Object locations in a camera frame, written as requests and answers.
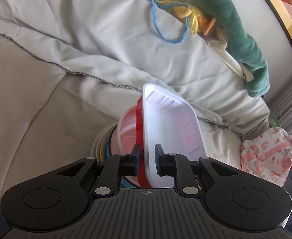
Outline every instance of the triangular cutout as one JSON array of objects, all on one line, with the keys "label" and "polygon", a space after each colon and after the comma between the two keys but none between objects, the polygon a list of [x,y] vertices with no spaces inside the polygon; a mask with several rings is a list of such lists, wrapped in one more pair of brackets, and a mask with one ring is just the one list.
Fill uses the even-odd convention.
[{"label": "triangular cutout", "polygon": [[233,170],[230,170],[228,169],[227,167],[225,166],[222,166],[218,163],[215,163],[215,162],[211,162],[210,163],[211,166],[214,168],[214,170],[222,177],[225,177],[225,176],[233,176],[233,175],[237,175],[238,173],[233,171]]},{"label": "triangular cutout", "polygon": [[77,175],[77,173],[80,171],[80,169],[82,169],[82,167],[84,165],[85,165],[85,162],[75,164],[75,165],[69,167],[68,169],[65,169],[65,170],[57,173],[57,175],[73,177],[73,176]]}]

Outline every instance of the yellow plush duck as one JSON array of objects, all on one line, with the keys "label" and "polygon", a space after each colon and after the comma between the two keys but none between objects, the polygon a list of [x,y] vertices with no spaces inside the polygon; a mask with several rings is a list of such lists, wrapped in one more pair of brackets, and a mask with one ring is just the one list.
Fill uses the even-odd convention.
[{"label": "yellow plush duck", "polygon": [[172,9],[168,9],[172,15],[174,15],[181,22],[185,23],[185,18],[189,16],[190,31],[192,35],[202,32],[204,36],[209,36],[213,33],[215,29],[215,24],[217,22],[216,18],[211,18],[208,21],[204,13],[196,6],[189,3],[180,3],[172,0],[154,0],[157,4],[169,5],[169,4],[179,4],[185,6],[174,6]]}]

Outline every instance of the crosshair symbol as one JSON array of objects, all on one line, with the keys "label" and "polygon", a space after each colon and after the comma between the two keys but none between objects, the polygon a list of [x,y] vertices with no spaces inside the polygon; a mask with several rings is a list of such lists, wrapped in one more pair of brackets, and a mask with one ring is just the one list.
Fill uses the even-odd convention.
[{"label": "crosshair symbol", "polygon": [[143,194],[145,194],[146,196],[150,195],[152,192],[150,191],[144,191]]}]

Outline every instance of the blue strap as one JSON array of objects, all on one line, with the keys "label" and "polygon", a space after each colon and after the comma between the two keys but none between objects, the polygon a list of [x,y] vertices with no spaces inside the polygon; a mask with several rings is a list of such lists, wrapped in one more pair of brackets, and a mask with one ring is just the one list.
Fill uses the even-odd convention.
[{"label": "blue strap", "polygon": [[[151,1],[151,7],[152,7],[152,12],[153,12],[153,24],[155,26],[156,31],[158,32],[159,36],[166,42],[168,43],[172,43],[172,44],[178,44],[181,43],[183,41],[186,40],[187,36],[188,36],[188,32],[189,32],[189,16],[186,17],[186,31],[183,35],[183,37],[181,39],[178,40],[171,40],[171,39],[167,39],[163,36],[163,34],[160,32],[158,26],[157,26],[157,21],[156,21],[156,3],[154,0],[150,0]],[[158,4],[158,7],[161,9],[168,9],[174,6],[187,6],[189,8],[188,5],[183,5],[183,4],[169,4],[169,5],[162,5],[162,4]]]}]

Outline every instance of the green tag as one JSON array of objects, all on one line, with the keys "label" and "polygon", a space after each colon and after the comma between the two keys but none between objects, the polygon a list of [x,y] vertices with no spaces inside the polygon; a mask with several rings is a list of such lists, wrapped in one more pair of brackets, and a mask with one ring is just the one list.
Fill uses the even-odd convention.
[{"label": "green tag", "polygon": [[273,112],[270,112],[269,122],[270,122],[271,127],[281,127],[279,121],[277,120]]}]

